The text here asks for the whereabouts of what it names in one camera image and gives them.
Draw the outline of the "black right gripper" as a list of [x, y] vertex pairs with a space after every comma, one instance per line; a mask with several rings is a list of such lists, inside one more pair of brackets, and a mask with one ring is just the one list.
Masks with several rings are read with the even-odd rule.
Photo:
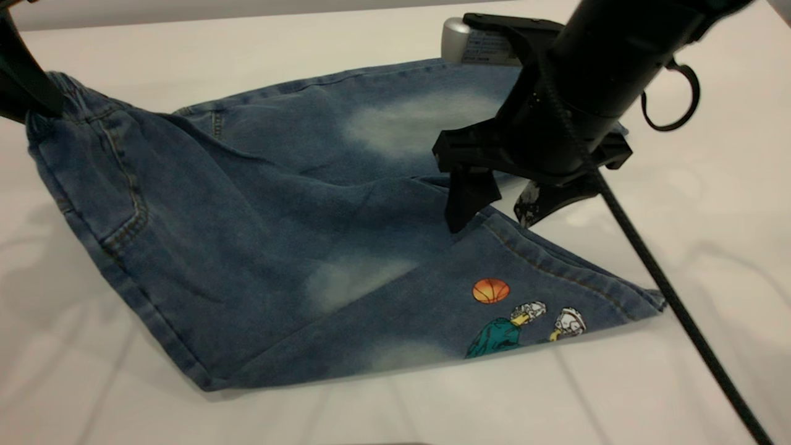
[[517, 222], [526, 229], [599, 195], [582, 177], [583, 155], [608, 169], [628, 160], [632, 151], [615, 127], [631, 102], [632, 83], [618, 83], [611, 73], [570, 72], [529, 59], [494, 118], [443, 130], [434, 144], [439, 169], [450, 173], [447, 228], [462, 231], [502, 199], [493, 171], [531, 179], [515, 203]]

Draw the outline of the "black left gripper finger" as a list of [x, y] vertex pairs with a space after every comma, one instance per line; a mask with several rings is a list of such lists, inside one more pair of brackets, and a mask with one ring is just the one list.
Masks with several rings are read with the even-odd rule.
[[40, 106], [36, 93], [41, 70], [13, 59], [2, 59], [1, 65], [2, 117], [23, 123], [27, 112]]
[[1, 14], [1, 116], [62, 115], [64, 96], [31, 55], [9, 12]]

